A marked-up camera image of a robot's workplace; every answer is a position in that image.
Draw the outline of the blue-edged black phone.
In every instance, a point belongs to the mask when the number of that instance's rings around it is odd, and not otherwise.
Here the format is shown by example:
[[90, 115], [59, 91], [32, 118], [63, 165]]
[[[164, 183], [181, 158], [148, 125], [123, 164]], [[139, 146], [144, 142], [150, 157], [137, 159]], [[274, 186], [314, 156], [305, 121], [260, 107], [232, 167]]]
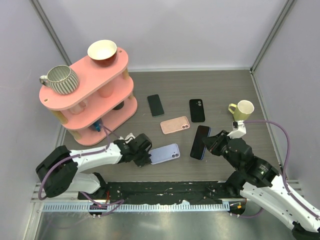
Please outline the blue-edged black phone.
[[202, 160], [205, 154], [206, 147], [203, 143], [203, 138], [207, 138], [211, 133], [209, 126], [199, 125], [197, 127], [193, 144], [190, 151], [190, 157]]

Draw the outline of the lilac phone case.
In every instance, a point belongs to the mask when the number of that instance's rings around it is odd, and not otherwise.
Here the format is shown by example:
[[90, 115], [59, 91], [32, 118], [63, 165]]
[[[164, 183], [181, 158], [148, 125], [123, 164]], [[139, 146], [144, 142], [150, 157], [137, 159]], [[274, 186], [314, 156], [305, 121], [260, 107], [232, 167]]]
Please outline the lilac phone case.
[[178, 159], [180, 155], [179, 146], [176, 143], [150, 150], [151, 165], [157, 165]]

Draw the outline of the pink phone case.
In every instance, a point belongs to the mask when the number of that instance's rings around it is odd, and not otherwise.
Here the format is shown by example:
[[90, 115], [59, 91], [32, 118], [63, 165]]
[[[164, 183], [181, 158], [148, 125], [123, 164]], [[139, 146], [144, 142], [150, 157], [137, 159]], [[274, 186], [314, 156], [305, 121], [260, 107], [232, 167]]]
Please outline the pink phone case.
[[186, 116], [181, 116], [170, 120], [162, 121], [160, 123], [160, 128], [164, 135], [168, 135], [189, 129], [190, 123]]

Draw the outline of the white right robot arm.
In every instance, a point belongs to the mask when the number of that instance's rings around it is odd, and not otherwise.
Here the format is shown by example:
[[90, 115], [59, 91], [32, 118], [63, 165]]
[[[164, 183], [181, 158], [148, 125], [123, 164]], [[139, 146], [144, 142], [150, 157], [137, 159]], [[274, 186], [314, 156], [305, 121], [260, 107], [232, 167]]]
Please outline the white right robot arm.
[[226, 193], [259, 205], [287, 226], [296, 240], [320, 238], [320, 211], [308, 203], [266, 160], [254, 155], [242, 138], [230, 138], [222, 130], [202, 139], [206, 149], [222, 156], [235, 169], [226, 181]]

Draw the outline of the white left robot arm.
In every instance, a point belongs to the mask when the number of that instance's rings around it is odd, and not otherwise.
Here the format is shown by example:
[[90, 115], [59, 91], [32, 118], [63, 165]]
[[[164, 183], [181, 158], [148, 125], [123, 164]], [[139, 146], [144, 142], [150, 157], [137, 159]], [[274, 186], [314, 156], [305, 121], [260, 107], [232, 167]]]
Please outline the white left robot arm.
[[86, 170], [104, 165], [134, 162], [138, 167], [151, 163], [151, 140], [141, 133], [85, 150], [69, 150], [65, 145], [54, 149], [35, 169], [41, 182], [38, 199], [55, 198], [65, 192], [77, 192], [79, 199], [100, 200], [107, 194], [101, 174]]

